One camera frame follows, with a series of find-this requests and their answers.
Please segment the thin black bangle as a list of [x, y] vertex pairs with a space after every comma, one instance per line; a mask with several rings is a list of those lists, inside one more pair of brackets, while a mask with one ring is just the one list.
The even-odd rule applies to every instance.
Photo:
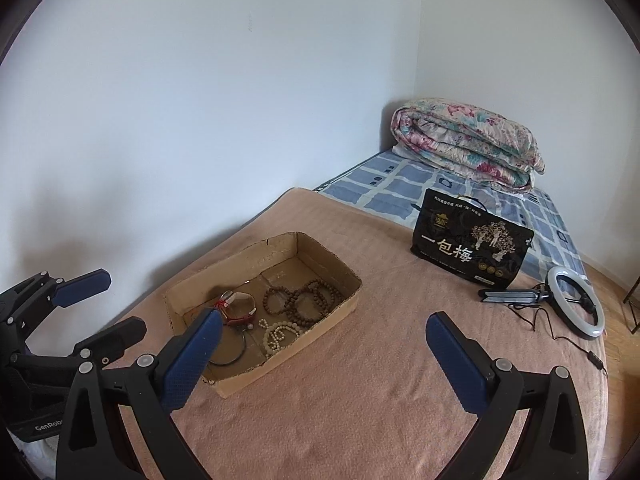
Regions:
[[209, 364], [216, 367], [231, 366], [242, 359], [246, 348], [247, 340], [244, 330], [224, 327], [221, 340], [209, 358]]

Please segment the red strap wristwatch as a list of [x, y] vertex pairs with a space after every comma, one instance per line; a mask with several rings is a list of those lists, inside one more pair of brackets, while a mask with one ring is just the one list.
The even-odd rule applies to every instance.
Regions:
[[257, 306], [254, 297], [247, 292], [227, 290], [214, 303], [224, 325], [230, 327], [250, 326], [254, 323]]

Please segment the brown wooden bead mala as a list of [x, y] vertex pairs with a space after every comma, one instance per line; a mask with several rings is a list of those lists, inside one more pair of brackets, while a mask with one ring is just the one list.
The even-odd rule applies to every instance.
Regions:
[[296, 289], [270, 287], [262, 298], [262, 307], [271, 316], [285, 316], [303, 328], [317, 324], [342, 302], [342, 293], [326, 281], [311, 280]]

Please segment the black folded tripod stand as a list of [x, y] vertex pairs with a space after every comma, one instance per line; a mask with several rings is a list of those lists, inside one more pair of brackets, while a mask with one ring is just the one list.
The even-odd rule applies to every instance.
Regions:
[[493, 290], [481, 289], [478, 292], [481, 302], [488, 304], [514, 304], [514, 306], [536, 306], [545, 302], [549, 293], [543, 288]]

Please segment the shallow cardboard box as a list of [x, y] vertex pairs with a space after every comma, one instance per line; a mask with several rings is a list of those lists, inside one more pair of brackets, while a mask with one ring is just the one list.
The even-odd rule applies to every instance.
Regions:
[[308, 347], [355, 310], [361, 278], [302, 232], [267, 238], [206, 266], [165, 292], [180, 334], [201, 310], [222, 317], [203, 379], [225, 399]]

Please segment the black plum snack bag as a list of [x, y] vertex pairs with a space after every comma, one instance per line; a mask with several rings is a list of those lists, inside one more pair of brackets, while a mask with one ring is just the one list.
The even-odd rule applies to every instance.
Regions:
[[419, 208], [411, 252], [460, 278], [503, 290], [520, 272], [533, 239], [526, 226], [430, 188]]

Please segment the black metal clothes rack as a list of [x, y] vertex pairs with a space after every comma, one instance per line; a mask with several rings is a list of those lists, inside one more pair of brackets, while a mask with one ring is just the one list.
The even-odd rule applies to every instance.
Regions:
[[634, 301], [634, 293], [637, 291], [639, 286], [640, 286], [640, 278], [637, 278], [634, 281], [634, 284], [628, 290], [628, 292], [626, 292], [626, 295], [623, 300], [623, 304], [626, 304], [629, 307], [629, 311], [631, 313], [632, 327], [630, 329], [630, 332], [633, 335], [638, 333], [638, 330], [640, 328], [639, 304], [637, 301]]

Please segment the folded floral quilt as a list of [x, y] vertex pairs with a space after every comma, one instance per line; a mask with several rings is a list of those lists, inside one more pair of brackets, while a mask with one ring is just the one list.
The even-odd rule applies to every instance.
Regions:
[[546, 172], [529, 128], [479, 106], [417, 99], [394, 111], [390, 133], [405, 156], [506, 192], [526, 193]]

